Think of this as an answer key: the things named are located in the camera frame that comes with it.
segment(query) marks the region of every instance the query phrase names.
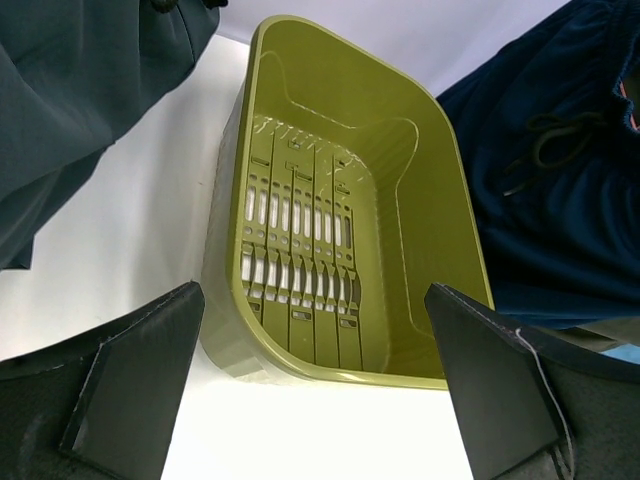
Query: olive green container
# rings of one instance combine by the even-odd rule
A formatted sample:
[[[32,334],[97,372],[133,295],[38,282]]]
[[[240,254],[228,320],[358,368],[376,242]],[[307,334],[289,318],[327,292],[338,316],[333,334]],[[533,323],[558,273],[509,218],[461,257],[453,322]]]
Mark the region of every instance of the olive green container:
[[[444,113],[318,25],[266,20],[220,147],[208,355],[256,382],[446,388],[423,304],[433,282],[492,307]]]

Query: person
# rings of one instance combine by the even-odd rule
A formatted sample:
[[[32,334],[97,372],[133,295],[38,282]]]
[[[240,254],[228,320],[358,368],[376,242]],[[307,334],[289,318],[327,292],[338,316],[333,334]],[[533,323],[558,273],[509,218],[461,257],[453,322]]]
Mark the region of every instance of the person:
[[[23,0],[0,13],[0,270],[187,78],[226,0]]]
[[[438,98],[497,310],[598,351],[640,345],[639,37],[639,2],[572,0]]]

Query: drawstring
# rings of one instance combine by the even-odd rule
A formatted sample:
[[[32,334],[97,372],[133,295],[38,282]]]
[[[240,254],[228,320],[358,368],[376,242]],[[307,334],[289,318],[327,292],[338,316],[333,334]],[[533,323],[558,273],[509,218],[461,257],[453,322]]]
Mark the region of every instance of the drawstring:
[[[209,10],[216,7],[226,7],[228,0],[202,0],[202,3]],[[158,13],[168,13],[175,8],[178,0],[151,0],[151,6]]]
[[[527,130],[532,133],[539,133],[540,135],[533,143],[530,152],[514,160],[507,168],[504,169],[503,173],[507,176],[511,175],[518,167],[524,165],[527,160],[530,161],[538,170],[541,170],[541,172],[520,183],[518,186],[503,192],[503,195],[505,197],[515,195],[540,180],[545,171],[557,170],[571,163],[587,147],[587,144],[593,137],[596,130],[606,126],[607,122],[602,114],[596,112],[581,113],[570,120],[563,120],[557,115],[550,113],[531,117],[527,122]],[[544,147],[547,142],[550,142],[553,139],[570,137],[573,135],[580,135],[579,141],[575,148],[564,158],[561,158],[557,162],[542,161],[542,147]]]

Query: white surface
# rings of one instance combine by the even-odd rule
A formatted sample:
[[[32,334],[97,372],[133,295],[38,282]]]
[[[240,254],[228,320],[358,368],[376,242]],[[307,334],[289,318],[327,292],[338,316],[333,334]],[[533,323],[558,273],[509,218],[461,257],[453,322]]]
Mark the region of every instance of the white surface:
[[[438,94],[567,0],[230,0],[220,33],[248,42],[264,18],[313,20]]]
[[[215,37],[193,75],[111,148],[0,273],[0,360],[199,277],[217,146],[248,47]],[[196,350],[163,480],[469,479],[445,392],[236,382]]]

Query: white table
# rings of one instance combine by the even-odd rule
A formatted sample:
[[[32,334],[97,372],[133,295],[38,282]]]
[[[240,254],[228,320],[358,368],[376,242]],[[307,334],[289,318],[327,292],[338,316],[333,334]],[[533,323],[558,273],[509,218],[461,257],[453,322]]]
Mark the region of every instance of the white table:
[[[214,37],[40,231],[31,271],[0,273],[0,360],[199,278],[217,146],[247,57]],[[164,480],[391,477],[471,478],[447,393],[244,384],[198,346]]]

